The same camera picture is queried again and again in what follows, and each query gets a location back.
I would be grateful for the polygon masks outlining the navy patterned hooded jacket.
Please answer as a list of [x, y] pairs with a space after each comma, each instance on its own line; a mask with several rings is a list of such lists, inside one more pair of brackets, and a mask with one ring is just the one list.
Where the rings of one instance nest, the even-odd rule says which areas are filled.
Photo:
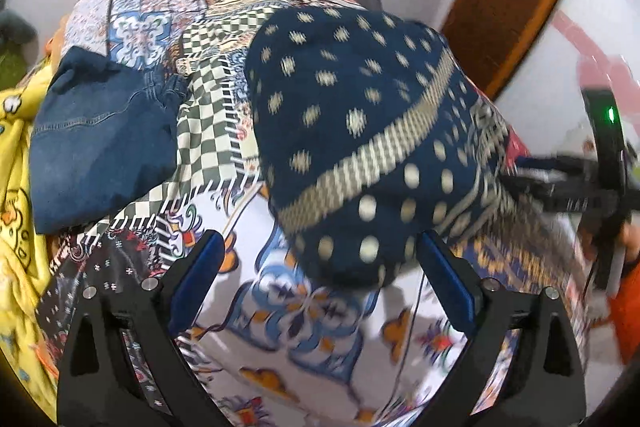
[[512, 211], [509, 126], [424, 23], [282, 9], [244, 72], [271, 211], [308, 279], [384, 286], [423, 232], [457, 244]]

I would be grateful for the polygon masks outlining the yellow duck fleece blanket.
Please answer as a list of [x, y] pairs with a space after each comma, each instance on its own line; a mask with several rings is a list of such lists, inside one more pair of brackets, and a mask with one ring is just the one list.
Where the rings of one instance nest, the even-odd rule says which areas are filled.
[[54, 249], [38, 235], [29, 200], [32, 124], [61, 57], [72, 46], [140, 70], [175, 60], [179, 39], [205, 11], [205, 0], [80, 0], [63, 17], [43, 61], [22, 75], [2, 56], [14, 85], [1, 91], [1, 380], [11, 376], [28, 410], [54, 421], [58, 370], [36, 321], [51, 280]]

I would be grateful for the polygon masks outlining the colourful patchwork bedspread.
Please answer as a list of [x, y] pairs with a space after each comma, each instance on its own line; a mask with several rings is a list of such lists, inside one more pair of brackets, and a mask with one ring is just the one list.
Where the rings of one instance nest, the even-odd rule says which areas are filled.
[[[176, 343], [223, 426], [419, 426], [466, 338], [416, 255], [384, 286], [320, 284], [306, 277], [271, 211], [244, 68], [258, 29], [288, 8], [366, 10], [355, 0], [205, 0], [170, 61], [189, 80], [175, 172], [121, 210], [55, 233], [63, 260], [38, 322], [59, 380], [88, 287], [120, 293], [159, 279], [215, 231], [224, 260]], [[451, 245], [437, 235], [482, 279], [519, 293], [559, 291], [584, 373], [585, 275], [573, 234], [510, 196], [512, 211], [468, 239]]]

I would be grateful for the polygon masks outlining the blue denim jeans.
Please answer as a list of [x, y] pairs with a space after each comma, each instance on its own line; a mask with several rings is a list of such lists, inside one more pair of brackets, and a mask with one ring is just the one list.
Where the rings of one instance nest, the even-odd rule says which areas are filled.
[[169, 179], [189, 80], [171, 62], [135, 69], [73, 46], [32, 129], [35, 230], [52, 235], [98, 221]]

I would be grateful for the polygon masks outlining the dark green bag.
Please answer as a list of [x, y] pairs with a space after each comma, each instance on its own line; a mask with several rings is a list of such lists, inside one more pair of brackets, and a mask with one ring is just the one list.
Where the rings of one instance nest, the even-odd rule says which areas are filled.
[[23, 46], [36, 38], [36, 30], [21, 15], [1, 10], [0, 24], [0, 84], [1, 89], [13, 88], [27, 72]]

